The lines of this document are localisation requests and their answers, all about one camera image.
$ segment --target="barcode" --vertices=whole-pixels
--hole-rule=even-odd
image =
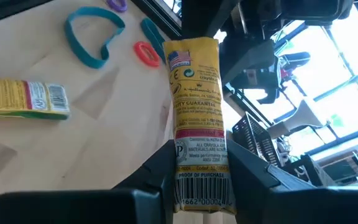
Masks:
[[[221,204],[229,204],[229,180],[219,177],[185,177],[176,180],[175,200],[218,199]]]
[[[48,90],[53,109],[67,110],[67,99],[63,87],[58,85],[49,85]]]

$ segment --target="teal rubber band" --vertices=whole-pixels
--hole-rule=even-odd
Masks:
[[[117,25],[118,29],[115,34],[112,35],[111,38],[106,40],[103,46],[100,49],[101,59],[92,57],[85,48],[80,44],[78,39],[75,37],[73,27],[71,26],[71,22],[74,21],[77,17],[80,16],[98,16],[103,17],[110,20],[112,23]],[[65,33],[68,43],[70,44],[71,50],[74,54],[81,60],[85,65],[91,68],[101,68],[109,59],[109,50],[108,44],[113,40],[113,38],[119,35],[125,28],[125,23],[122,19],[115,15],[115,13],[102,9],[99,7],[81,7],[77,11],[71,13],[65,22]]]
[[[162,43],[165,42],[165,39],[161,36],[160,32],[157,29],[157,26],[154,24],[153,21],[149,18],[145,18],[140,23],[140,27],[146,38],[152,44],[154,50],[160,56],[162,61],[165,63],[165,54],[164,49],[162,47]]]

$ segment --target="american flag logo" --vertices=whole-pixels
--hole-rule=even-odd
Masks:
[[[191,57],[189,51],[174,51],[168,54],[169,67],[171,71],[177,67],[190,65]]]

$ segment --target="window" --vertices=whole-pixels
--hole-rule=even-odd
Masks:
[[[274,40],[274,42],[281,40],[286,35],[295,30],[298,26],[300,26],[302,23],[303,21],[293,21],[292,23],[285,26],[280,32],[277,32],[275,35],[273,35],[272,40]]]
[[[329,126],[307,127],[292,134],[294,156],[358,132],[357,9],[353,7],[347,19],[334,21],[330,29],[311,26],[303,30],[277,56],[298,52],[310,54],[308,63],[292,71],[292,79],[282,83],[283,91],[273,104],[259,107],[274,122],[291,116],[304,96],[323,108]],[[244,90],[244,94],[253,100],[265,97],[263,90]]]
[[[170,11],[175,13],[177,17],[181,18],[181,0],[163,0],[163,1],[170,8]]]
[[[222,114],[226,130],[231,131],[231,128],[241,120],[241,116],[224,100],[222,100]]]

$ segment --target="red label stripe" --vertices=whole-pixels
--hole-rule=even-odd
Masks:
[[[199,128],[199,129],[182,129],[177,131],[176,138],[185,137],[215,137],[224,138],[224,131],[218,129]]]
[[[26,81],[23,81],[23,84],[24,84],[25,100],[26,100],[27,109],[32,110],[29,84]]]

